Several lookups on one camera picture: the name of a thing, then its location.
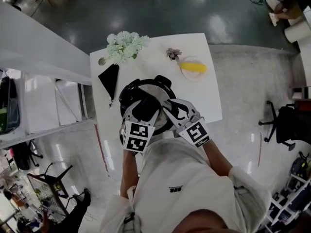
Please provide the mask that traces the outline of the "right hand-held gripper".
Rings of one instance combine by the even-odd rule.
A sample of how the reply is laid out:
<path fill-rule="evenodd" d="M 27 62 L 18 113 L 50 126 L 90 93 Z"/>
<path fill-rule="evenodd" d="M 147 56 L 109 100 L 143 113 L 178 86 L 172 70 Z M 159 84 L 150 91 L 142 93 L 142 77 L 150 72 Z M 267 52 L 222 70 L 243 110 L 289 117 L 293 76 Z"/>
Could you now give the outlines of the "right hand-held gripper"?
<path fill-rule="evenodd" d="M 210 140 L 205 119 L 197 112 L 194 105 L 182 99 L 168 99 L 171 105 L 163 105 L 163 112 L 176 127 L 176 133 L 197 148 Z"/>

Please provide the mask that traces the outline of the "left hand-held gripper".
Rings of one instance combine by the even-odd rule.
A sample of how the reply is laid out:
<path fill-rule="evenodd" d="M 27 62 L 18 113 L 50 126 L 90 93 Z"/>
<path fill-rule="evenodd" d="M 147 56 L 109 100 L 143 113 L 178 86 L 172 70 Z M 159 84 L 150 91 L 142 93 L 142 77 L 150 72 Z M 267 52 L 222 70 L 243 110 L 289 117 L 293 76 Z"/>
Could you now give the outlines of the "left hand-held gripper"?
<path fill-rule="evenodd" d="M 143 121 L 142 100 L 135 101 L 126 109 L 119 131 L 124 150 L 135 153 L 143 153 L 146 150 L 155 131 L 155 123 L 160 111 L 161 106 L 147 106 L 145 121 Z"/>

